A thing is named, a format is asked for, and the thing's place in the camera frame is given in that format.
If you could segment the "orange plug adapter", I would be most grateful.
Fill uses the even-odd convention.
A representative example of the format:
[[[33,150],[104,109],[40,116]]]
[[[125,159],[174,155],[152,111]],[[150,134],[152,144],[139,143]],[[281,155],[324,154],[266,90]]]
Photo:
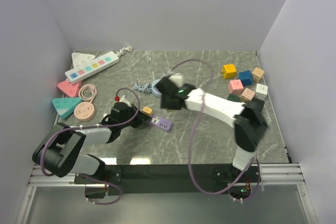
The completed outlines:
[[[145,106],[143,109],[142,109],[142,112],[148,116],[152,116],[153,115],[153,110],[148,107],[148,106]]]

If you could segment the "purple power strip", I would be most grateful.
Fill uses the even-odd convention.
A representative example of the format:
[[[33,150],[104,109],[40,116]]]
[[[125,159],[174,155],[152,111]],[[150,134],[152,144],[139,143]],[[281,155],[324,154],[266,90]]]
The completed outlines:
[[[172,127],[172,121],[157,115],[153,115],[149,123],[166,132],[168,132]]]

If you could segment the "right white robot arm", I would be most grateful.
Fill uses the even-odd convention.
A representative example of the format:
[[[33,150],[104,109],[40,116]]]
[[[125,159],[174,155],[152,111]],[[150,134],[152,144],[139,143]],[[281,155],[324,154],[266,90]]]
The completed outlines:
[[[247,164],[256,154],[259,142],[268,127],[262,115],[263,103],[234,102],[205,92],[184,83],[183,76],[173,74],[163,77],[155,87],[162,94],[161,108],[168,110],[197,111],[216,118],[234,129],[237,150],[230,175],[241,182],[248,175]]]

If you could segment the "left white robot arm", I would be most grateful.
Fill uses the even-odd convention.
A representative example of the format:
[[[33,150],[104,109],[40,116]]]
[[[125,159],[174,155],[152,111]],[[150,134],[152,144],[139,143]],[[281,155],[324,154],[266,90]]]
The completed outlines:
[[[151,120],[134,104],[117,102],[101,121],[94,126],[74,127],[57,123],[38,145],[32,160],[39,165],[44,157],[44,170],[49,176],[64,177],[69,173],[86,174],[93,183],[101,182],[105,177],[105,162],[91,155],[81,155],[85,145],[112,143],[121,130],[130,126],[134,129]]]

